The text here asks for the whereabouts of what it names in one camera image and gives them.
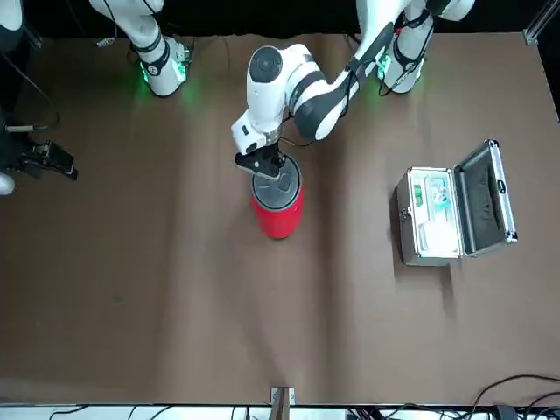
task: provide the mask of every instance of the aluminum case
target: aluminum case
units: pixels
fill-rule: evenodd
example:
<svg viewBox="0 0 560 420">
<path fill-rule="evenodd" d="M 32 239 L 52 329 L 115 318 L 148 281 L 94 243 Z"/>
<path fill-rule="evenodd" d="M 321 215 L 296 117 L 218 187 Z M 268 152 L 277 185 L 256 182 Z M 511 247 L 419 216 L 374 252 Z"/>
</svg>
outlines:
<svg viewBox="0 0 560 420">
<path fill-rule="evenodd" d="M 410 167 L 396 197 L 406 265 L 444 266 L 517 242 L 496 140 L 453 168 Z"/>
</svg>

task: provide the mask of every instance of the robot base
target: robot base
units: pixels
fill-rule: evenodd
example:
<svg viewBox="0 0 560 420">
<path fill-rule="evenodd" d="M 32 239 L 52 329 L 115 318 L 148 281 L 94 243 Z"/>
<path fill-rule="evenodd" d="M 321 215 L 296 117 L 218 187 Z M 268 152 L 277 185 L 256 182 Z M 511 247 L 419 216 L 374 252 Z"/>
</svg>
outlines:
<svg viewBox="0 0 560 420">
<path fill-rule="evenodd" d="M 169 45 L 170 56 L 158 75 L 151 74 L 150 65 L 142 64 L 143 76 L 151 91 L 157 96 L 169 96 L 186 81 L 186 58 L 189 51 L 173 38 L 165 38 Z"/>
</svg>

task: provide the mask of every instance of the red can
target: red can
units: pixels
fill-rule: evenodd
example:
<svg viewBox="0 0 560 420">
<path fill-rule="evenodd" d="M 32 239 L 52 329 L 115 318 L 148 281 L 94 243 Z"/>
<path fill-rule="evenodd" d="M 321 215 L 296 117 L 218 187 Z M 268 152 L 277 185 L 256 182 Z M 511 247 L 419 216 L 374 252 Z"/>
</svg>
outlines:
<svg viewBox="0 0 560 420">
<path fill-rule="evenodd" d="M 290 236 L 298 227 L 304 188 L 298 164 L 286 155 L 277 181 L 253 176 L 253 208 L 262 231 L 273 239 Z"/>
</svg>

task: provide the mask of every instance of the robotic arm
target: robotic arm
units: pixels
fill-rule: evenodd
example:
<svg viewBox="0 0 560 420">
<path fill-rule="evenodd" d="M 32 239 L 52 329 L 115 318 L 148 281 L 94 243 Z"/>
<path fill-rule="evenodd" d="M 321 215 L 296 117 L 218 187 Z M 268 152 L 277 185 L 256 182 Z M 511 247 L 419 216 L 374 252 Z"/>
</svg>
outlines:
<svg viewBox="0 0 560 420">
<path fill-rule="evenodd" d="M 473 4 L 474 0 L 357 0 L 360 46 L 333 83 L 327 83 L 304 45 L 259 48 L 248 66 L 248 109 L 232 125 L 239 150 L 235 163 L 257 176 L 277 179 L 284 165 L 277 140 L 285 107 L 302 136 L 322 140 L 376 67 L 384 66 L 385 71 L 377 73 L 391 90 L 410 90 L 433 32 L 432 13 L 460 20 Z M 405 25 L 396 36 L 395 22 L 403 11 Z M 390 66 L 390 61 L 400 66 Z"/>
<path fill-rule="evenodd" d="M 189 51 L 173 38 L 164 37 L 151 15 L 161 11 L 164 0 L 89 0 L 93 8 L 115 23 L 129 37 L 142 61 L 151 90 L 171 95 L 186 80 Z"/>
<path fill-rule="evenodd" d="M 16 49 L 24 33 L 32 45 L 40 46 L 30 28 L 25 27 L 20 0 L 0 0 L 0 53 L 7 64 L 25 77 L 6 55 Z M 78 178 L 72 155 L 54 142 L 35 143 L 30 138 L 31 132 L 46 128 L 22 125 L 0 109 L 0 195 L 10 194 L 16 186 L 13 178 L 6 172 L 25 172 L 40 178 L 43 170 L 50 170 L 72 180 Z"/>
</svg>

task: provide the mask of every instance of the black wire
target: black wire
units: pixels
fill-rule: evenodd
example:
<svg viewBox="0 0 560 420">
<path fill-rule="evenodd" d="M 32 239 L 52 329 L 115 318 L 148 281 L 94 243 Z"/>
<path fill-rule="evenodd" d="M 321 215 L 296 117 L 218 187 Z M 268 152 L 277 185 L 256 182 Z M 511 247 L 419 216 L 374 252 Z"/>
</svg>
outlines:
<svg viewBox="0 0 560 420">
<path fill-rule="evenodd" d="M 57 416 L 57 415 L 77 413 L 78 411 L 85 410 L 87 407 L 89 407 L 89 406 L 88 405 L 82 405 L 81 407 L 78 407 L 77 409 L 70 409 L 69 411 L 53 411 L 51 413 L 51 416 L 49 417 L 49 420 L 53 420 L 53 417 Z"/>
<path fill-rule="evenodd" d="M 154 416 L 150 419 L 150 420 L 154 420 L 156 417 L 158 417 L 160 414 L 162 414 L 164 411 L 167 411 L 168 409 L 172 409 L 173 406 L 170 405 L 169 407 L 165 407 L 164 409 L 161 409 L 160 411 L 158 411 L 156 414 L 154 414 Z"/>
<path fill-rule="evenodd" d="M 488 385 L 487 387 L 482 389 L 479 392 L 479 394 L 476 396 L 476 398 L 474 399 L 474 403 L 472 404 L 472 410 L 471 410 L 471 412 L 468 416 L 468 420 L 472 420 L 474 412 L 475 412 L 476 408 L 478 407 L 478 405 L 480 403 L 480 400 L 482 399 L 482 396 L 486 392 L 488 392 L 492 388 L 497 387 L 498 385 L 501 385 L 502 383 L 516 381 L 518 379 L 538 379 L 538 380 L 541 380 L 541 381 L 548 381 L 548 382 L 560 382 L 560 379 L 555 378 L 554 376 L 547 376 L 545 374 L 515 374 L 513 376 L 508 376 L 507 378 L 504 378 L 504 379 L 501 379 L 501 380 L 496 381 L 494 383 L 491 383 L 490 385 Z"/>
<path fill-rule="evenodd" d="M 59 110 L 54 106 L 53 102 L 51 101 L 51 98 L 49 98 L 49 96 L 43 92 L 43 90 L 37 86 L 35 84 L 35 82 L 33 80 L 31 80 L 27 74 L 25 74 L 24 72 L 22 72 L 18 66 L 16 66 L 11 59 L 4 53 L 4 52 L 0 52 L 3 56 L 3 59 L 6 60 L 8 62 L 8 64 L 21 76 L 25 79 L 25 81 L 27 81 L 27 83 L 29 83 L 30 85 L 32 85 L 35 90 L 41 95 L 43 96 L 43 99 L 45 99 L 45 101 L 48 103 L 49 107 L 54 111 L 55 115 L 56 115 L 56 119 L 54 120 L 54 122 L 52 124 L 49 125 L 33 125 L 32 126 L 32 131 L 41 131 L 41 130 L 50 130 L 53 129 L 54 127 L 56 127 L 57 125 L 60 124 L 60 120 L 61 120 L 61 116 L 60 116 L 60 112 Z"/>
<path fill-rule="evenodd" d="M 352 80 L 352 78 L 354 78 L 354 80 L 358 83 L 358 89 L 360 89 L 360 80 L 358 79 L 358 75 L 356 74 L 356 72 L 360 70 L 361 67 L 367 67 L 373 62 L 375 62 L 375 59 L 366 59 L 363 63 L 360 63 L 355 70 L 348 69 L 349 77 L 348 84 L 346 85 L 346 103 L 344 105 L 344 109 L 340 113 L 340 118 L 344 118 L 348 112 L 348 107 L 350 105 L 350 92 L 352 90 L 352 86 L 354 85 L 354 81 Z"/>
<path fill-rule="evenodd" d="M 431 28 L 430 28 L 430 30 L 428 31 L 428 35 L 426 36 L 426 39 L 423 41 L 422 48 L 420 49 L 420 53 L 418 54 L 418 57 L 416 57 L 416 60 L 415 60 L 415 61 L 417 61 L 417 63 L 416 63 L 414 66 L 412 66 L 409 70 L 407 70 L 407 71 L 405 71 L 403 74 L 401 74 L 401 75 L 398 77 L 398 79 L 395 80 L 395 83 L 393 83 L 393 86 L 391 86 L 391 87 L 387 90 L 387 92 L 384 92 L 384 93 L 382 93 L 382 89 L 383 89 L 383 84 L 385 83 L 385 77 L 387 76 L 387 71 L 386 71 L 387 69 L 386 69 L 385 71 L 383 71 L 383 78 L 381 79 L 381 84 L 379 85 L 379 90 L 378 90 L 378 92 L 377 92 L 377 94 L 378 94 L 380 97 L 387 96 L 388 94 L 390 94 L 391 92 L 393 92 L 397 86 L 399 86 L 401 83 L 403 83 L 404 79 L 405 79 L 409 74 L 413 74 L 413 73 L 417 70 L 418 66 L 420 66 L 420 63 L 422 62 L 422 60 L 421 60 L 420 58 L 421 58 L 421 57 L 425 54 L 425 52 L 426 52 L 426 51 L 425 51 L 425 48 L 426 48 L 426 46 L 428 45 L 428 41 L 430 40 L 430 36 L 431 36 L 431 35 L 433 34 L 433 32 L 434 32 L 434 28 L 435 28 L 435 25 L 434 25 L 434 24 L 431 24 Z"/>
<path fill-rule="evenodd" d="M 356 38 L 356 36 L 353 33 L 348 33 L 347 35 L 353 42 L 355 42 L 356 44 L 360 44 L 360 40 Z"/>
<path fill-rule="evenodd" d="M 308 147 L 308 146 L 311 146 L 312 144 L 315 143 L 315 140 L 311 140 L 309 143 L 297 144 L 297 143 L 291 141 L 289 138 L 284 137 L 284 136 L 280 136 L 279 139 L 282 140 L 283 142 L 285 142 L 285 143 L 291 145 L 291 146 L 300 147 L 300 148 Z"/>
<path fill-rule="evenodd" d="M 442 417 L 448 417 L 448 418 L 452 418 L 454 420 L 458 420 L 458 419 L 461 418 L 461 416 L 450 416 L 449 414 L 447 414 L 447 412 L 453 412 L 455 414 L 458 414 L 459 412 L 454 410 L 454 409 L 433 409 L 432 407 L 427 407 L 425 405 L 414 404 L 413 402 L 407 402 L 407 403 L 403 404 L 401 407 L 399 407 L 398 409 L 396 409 L 395 411 L 390 413 L 388 416 L 385 416 L 385 418 L 386 418 L 386 420 L 390 420 L 390 418 L 392 416 L 394 416 L 396 413 L 398 413 L 399 411 L 402 411 L 402 410 L 404 410 L 406 408 L 410 408 L 410 407 L 420 409 L 420 410 L 425 410 L 425 411 L 431 411 L 433 413 L 438 413 Z"/>
<path fill-rule="evenodd" d="M 134 414 L 134 410 L 137 409 L 137 406 L 135 405 L 134 407 L 132 407 L 132 410 L 129 413 L 129 418 L 127 418 L 127 420 L 130 420 L 132 418 L 132 415 Z"/>
<path fill-rule="evenodd" d="M 527 416 L 530 414 L 531 409 L 533 409 L 533 407 L 535 407 L 540 401 L 542 400 L 546 400 L 547 398 L 550 398 L 552 396 L 560 396 L 560 392 L 549 392 L 548 394 L 544 394 L 539 396 L 536 400 L 534 400 L 531 404 L 529 404 L 526 408 L 525 408 L 525 412 L 523 413 L 523 420 L 527 420 Z"/>
<path fill-rule="evenodd" d="M 538 418 L 539 418 L 540 416 L 542 416 L 544 413 L 548 413 L 549 411 L 552 411 L 552 410 L 559 410 L 559 409 L 560 409 L 560 407 L 558 407 L 558 406 L 548 407 L 547 409 L 544 409 L 543 411 L 541 411 L 540 413 L 538 413 L 538 414 L 535 416 L 535 418 L 534 418 L 533 420 L 538 420 Z"/>
<path fill-rule="evenodd" d="M 78 26 L 78 29 L 80 30 L 81 36 L 84 37 L 84 38 L 87 38 L 88 35 L 86 35 L 86 31 L 84 30 L 84 27 L 81 25 L 80 20 L 76 16 L 76 12 L 74 11 L 74 7 L 72 6 L 72 3 L 70 2 L 70 0 L 66 0 L 66 6 L 68 7 L 68 10 L 70 11 L 70 15 L 72 15 L 73 22 L 76 24 L 76 26 Z"/>
<path fill-rule="evenodd" d="M 227 54 L 227 70 L 231 70 L 231 53 L 229 51 L 229 44 L 228 41 L 222 37 L 221 39 L 224 42 L 224 46 L 226 46 L 226 54 Z"/>
<path fill-rule="evenodd" d="M 113 38 L 116 39 L 116 36 L 118 35 L 118 27 L 116 25 L 116 19 L 115 19 L 115 15 L 113 14 L 113 11 L 111 10 L 111 8 L 109 7 L 109 3 L 107 3 L 107 0 L 103 0 L 103 2 L 105 3 L 105 6 L 108 9 L 109 14 L 111 15 L 111 19 L 113 20 L 113 23 L 115 24 L 115 35 L 113 36 Z"/>
<path fill-rule="evenodd" d="M 150 6 L 150 4 L 149 4 L 146 0 L 143 0 L 143 3 L 146 5 L 146 7 L 147 7 L 148 9 L 150 9 L 152 15 L 155 15 L 155 14 L 156 14 L 156 11 L 153 10 L 153 8 Z"/>
</svg>

